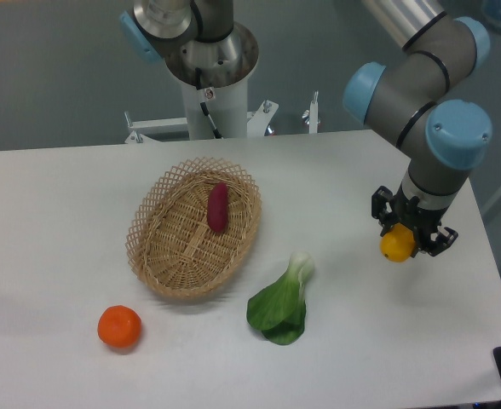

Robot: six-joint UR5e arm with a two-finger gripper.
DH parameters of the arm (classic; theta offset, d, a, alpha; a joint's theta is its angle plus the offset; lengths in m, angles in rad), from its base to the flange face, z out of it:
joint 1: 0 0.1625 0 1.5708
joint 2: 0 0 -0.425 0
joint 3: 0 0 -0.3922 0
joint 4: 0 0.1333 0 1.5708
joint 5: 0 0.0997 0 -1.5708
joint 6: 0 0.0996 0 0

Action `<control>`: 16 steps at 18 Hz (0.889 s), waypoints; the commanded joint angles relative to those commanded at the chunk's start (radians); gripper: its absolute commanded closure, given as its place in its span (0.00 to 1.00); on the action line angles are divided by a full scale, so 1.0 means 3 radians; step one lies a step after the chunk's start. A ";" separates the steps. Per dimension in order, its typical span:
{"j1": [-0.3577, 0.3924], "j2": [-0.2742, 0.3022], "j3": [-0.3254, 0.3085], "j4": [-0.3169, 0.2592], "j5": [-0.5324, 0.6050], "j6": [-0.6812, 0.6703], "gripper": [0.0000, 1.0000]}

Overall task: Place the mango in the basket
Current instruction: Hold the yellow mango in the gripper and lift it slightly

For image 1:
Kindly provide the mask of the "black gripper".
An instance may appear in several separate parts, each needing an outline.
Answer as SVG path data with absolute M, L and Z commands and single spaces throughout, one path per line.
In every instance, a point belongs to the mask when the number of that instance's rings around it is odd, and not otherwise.
M 413 233 L 417 253 L 438 256 L 449 249 L 458 238 L 458 232 L 449 227 L 439 227 L 442 210 L 428 210 L 420 206 L 420 199 L 408 199 L 402 191 L 394 196 L 385 186 L 380 186 L 371 196 L 371 216 L 382 230 L 380 236 L 389 233 L 394 225 L 401 224 Z

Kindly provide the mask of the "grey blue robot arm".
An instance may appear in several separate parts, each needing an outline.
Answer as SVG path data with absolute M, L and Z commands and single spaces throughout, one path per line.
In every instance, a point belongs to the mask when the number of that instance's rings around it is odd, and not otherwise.
M 436 1 L 369 1 L 366 8 L 405 52 L 398 67 L 363 65 L 343 92 L 345 110 L 409 159 L 396 192 L 380 187 L 371 214 L 384 233 L 407 228 L 413 253 L 437 256 L 457 238 L 441 220 L 483 160 L 492 122 L 449 90 L 490 50 L 478 21 L 453 19 Z M 230 1 L 136 1 L 119 18 L 143 60 L 163 61 L 181 85 L 190 137 L 264 134 L 247 114 L 247 81 L 256 68 L 254 35 L 233 18 Z

